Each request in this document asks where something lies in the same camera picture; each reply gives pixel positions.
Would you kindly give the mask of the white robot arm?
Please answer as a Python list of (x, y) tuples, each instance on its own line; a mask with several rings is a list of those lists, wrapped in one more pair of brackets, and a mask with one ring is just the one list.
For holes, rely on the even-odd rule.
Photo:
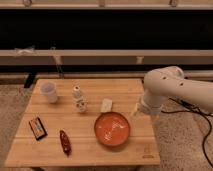
[(159, 114), (168, 98), (179, 98), (213, 113), (213, 83), (184, 78), (177, 66), (154, 69), (144, 76), (144, 93), (137, 102), (137, 112)]

